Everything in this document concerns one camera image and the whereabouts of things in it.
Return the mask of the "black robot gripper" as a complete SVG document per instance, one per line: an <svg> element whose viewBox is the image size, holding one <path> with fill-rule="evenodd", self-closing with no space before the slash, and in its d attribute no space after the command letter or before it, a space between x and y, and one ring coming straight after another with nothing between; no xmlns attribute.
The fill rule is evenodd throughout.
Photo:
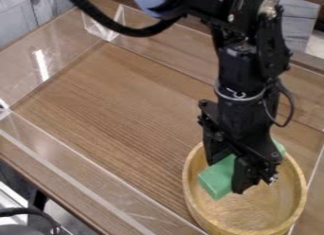
<svg viewBox="0 0 324 235"><path fill-rule="evenodd" d="M230 89L216 87L215 94L218 102L199 101L207 162L212 166L232 152L238 154L232 192L243 194L262 181L271 184L279 174L283 155L272 140L271 128L280 92L270 87L256 93L240 92L236 96Z"/></svg>

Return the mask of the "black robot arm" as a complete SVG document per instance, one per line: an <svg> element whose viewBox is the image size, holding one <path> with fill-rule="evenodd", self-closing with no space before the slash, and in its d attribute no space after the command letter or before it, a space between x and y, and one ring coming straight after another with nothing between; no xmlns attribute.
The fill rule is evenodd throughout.
<svg viewBox="0 0 324 235"><path fill-rule="evenodd" d="M211 29L219 70L218 101L199 101L210 165L199 181L212 195L242 194L260 182L274 183L284 157L271 127L287 126L276 116L280 96L291 95L280 78L292 55L280 0L135 0L159 19L143 28L118 23L90 0L70 1L104 27L131 37L151 37L190 15L202 20Z"/></svg>

